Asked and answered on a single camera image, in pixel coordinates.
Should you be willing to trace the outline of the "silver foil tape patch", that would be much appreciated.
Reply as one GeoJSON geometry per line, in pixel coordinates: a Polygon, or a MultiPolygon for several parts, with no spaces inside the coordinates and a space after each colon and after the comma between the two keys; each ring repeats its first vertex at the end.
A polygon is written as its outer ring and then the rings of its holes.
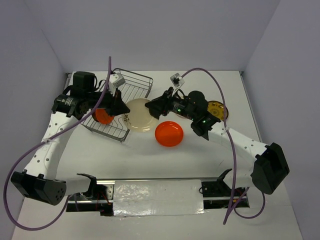
{"type": "Polygon", "coordinates": [[[117,181],[113,215],[117,217],[186,216],[203,214],[201,181],[117,181]]]}

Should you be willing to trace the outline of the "rear brown yellow plate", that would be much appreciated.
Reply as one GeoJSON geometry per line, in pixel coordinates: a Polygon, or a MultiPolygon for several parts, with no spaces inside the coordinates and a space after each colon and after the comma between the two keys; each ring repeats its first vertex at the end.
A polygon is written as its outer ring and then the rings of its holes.
{"type": "Polygon", "coordinates": [[[95,112],[92,114],[92,118],[93,118],[96,122],[98,121],[97,118],[96,118],[96,113],[95,113],[95,112]]]}

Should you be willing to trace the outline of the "yellow patterned plate brown rim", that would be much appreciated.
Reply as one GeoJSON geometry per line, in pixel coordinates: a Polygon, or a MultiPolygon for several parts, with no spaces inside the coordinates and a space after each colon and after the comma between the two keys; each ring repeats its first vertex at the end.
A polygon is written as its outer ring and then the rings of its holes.
{"type": "Polygon", "coordinates": [[[221,121],[229,117],[228,109],[224,107],[223,103],[216,100],[211,100],[208,102],[207,110],[221,121]]]}

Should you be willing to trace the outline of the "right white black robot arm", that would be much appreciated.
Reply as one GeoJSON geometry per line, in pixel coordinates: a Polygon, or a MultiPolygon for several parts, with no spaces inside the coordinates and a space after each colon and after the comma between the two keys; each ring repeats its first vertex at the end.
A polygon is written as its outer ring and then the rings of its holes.
{"type": "Polygon", "coordinates": [[[191,120],[190,127],[196,135],[235,151],[248,162],[251,179],[246,187],[253,185],[264,194],[273,194],[290,172],[281,146],[274,142],[267,145],[226,128],[223,121],[208,111],[208,105],[200,91],[194,90],[179,97],[170,87],[162,96],[147,102],[145,107],[157,119],[173,112],[191,120]]]}

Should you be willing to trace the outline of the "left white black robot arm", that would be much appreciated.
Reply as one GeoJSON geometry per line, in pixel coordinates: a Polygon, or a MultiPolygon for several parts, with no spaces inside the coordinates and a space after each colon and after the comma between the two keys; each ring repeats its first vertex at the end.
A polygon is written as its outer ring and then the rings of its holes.
{"type": "Polygon", "coordinates": [[[65,180],[56,177],[62,154],[79,121],[90,117],[96,109],[105,110],[112,117],[130,112],[119,90],[125,83],[121,74],[108,74],[102,91],[96,81],[94,73],[77,71],[72,84],[54,99],[41,146],[24,170],[15,171],[10,178],[24,197],[56,206],[68,195],[80,193],[88,200],[97,196],[97,179],[92,175],[78,173],[65,180]]]}

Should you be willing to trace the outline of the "metal base rail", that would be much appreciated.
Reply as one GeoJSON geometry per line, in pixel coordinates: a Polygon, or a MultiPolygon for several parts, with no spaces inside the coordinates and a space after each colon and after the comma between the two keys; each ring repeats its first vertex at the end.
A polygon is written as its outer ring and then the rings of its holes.
{"type": "Polygon", "coordinates": [[[92,197],[76,193],[68,213],[98,213],[106,217],[188,216],[227,209],[245,188],[231,192],[225,174],[214,178],[99,180],[92,197]]]}

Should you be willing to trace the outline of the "orange plate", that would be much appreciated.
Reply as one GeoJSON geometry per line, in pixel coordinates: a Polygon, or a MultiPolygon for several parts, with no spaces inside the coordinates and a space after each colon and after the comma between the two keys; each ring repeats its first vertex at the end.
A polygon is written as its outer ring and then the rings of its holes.
{"type": "Polygon", "coordinates": [[[182,127],[174,121],[160,123],[154,132],[156,141],[164,147],[176,147],[184,138],[182,127]]]}
{"type": "Polygon", "coordinates": [[[110,124],[114,119],[114,116],[109,115],[103,108],[95,110],[95,117],[99,123],[104,125],[110,124]]]}

